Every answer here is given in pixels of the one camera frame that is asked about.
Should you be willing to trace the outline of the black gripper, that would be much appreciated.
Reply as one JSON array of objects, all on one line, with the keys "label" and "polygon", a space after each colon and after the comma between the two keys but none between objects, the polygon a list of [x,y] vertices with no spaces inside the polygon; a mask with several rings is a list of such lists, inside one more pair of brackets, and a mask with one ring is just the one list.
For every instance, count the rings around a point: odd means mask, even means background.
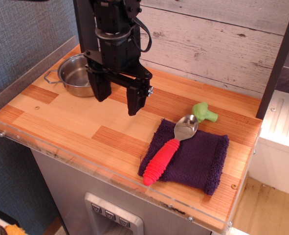
[{"label": "black gripper", "polygon": [[122,40],[100,40],[100,51],[86,50],[88,78],[95,98],[102,102],[111,95],[111,82],[127,89],[129,116],[145,106],[146,97],[153,93],[152,73],[139,58],[143,52],[140,37]]}]

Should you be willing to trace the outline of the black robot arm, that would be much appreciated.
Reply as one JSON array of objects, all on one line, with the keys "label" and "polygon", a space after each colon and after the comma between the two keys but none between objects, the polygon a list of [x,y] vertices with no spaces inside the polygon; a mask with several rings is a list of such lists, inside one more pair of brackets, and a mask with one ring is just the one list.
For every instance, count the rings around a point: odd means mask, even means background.
[{"label": "black robot arm", "polygon": [[153,88],[153,77],[139,59],[141,53],[152,46],[141,48],[140,31],[148,28],[137,18],[141,13],[138,0],[94,0],[93,13],[96,20],[95,35],[100,50],[86,50],[88,78],[95,98],[102,102],[111,95],[111,84],[126,88],[128,114],[130,116],[144,107]]}]

